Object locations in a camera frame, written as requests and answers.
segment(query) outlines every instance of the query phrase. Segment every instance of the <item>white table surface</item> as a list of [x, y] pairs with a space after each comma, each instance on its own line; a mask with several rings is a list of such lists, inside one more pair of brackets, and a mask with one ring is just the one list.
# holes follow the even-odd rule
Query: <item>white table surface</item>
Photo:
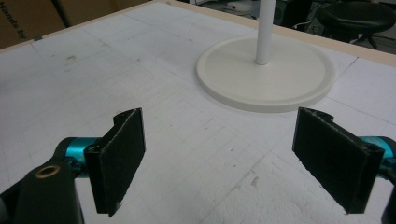
[[[377, 179], [365, 214], [343, 208], [291, 151], [296, 111], [261, 114], [213, 100], [195, 63], [213, 44], [257, 30], [148, 4], [0, 54], [0, 190], [68, 136], [101, 137], [142, 107], [147, 152], [117, 214], [86, 223], [379, 223], [392, 185]], [[396, 139], [396, 68], [320, 47], [337, 79], [311, 107], [360, 135]]]

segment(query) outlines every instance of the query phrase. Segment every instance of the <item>round white base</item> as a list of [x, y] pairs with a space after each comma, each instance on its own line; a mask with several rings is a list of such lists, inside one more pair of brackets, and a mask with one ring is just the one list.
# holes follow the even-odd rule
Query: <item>round white base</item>
[[331, 60], [304, 42], [273, 35], [270, 62], [256, 64], [257, 36], [228, 39], [197, 63], [198, 79], [216, 100], [253, 112], [288, 112], [309, 106], [335, 80]]

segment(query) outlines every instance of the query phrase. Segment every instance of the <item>white pole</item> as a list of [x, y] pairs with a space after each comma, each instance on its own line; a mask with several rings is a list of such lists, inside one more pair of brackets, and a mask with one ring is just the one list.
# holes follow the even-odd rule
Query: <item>white pole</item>
[[268, 64], [270, 58], [271, 33], [274, 22], [276, 0], [261, 0], [259, 17], [259, 35], [257, 37], [256, 63]]

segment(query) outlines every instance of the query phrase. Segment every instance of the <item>black chair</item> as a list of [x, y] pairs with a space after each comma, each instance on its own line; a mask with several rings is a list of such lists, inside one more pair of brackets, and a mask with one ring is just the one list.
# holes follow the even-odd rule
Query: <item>black chair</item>
[[376, 49], [372, 35], [393, 27], [396, 15], [383, 4], [352, 1], [321, 9], [318, 20], [325, 27], [323, 36], [349, 43], [362, 35], [358, 41], [367, 38]]

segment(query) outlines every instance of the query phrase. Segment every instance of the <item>white stand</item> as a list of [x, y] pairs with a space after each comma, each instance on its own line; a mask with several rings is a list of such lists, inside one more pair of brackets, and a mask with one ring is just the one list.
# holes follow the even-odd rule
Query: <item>white stand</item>
[[275, 2], [261, 0], [258, 37], [222, 41], [198, 60], [198, 79], [216, 100], [248, 111], [288, 112], [316, 103], [330, 90], [335, 70], [325, 54], [272, 36]]

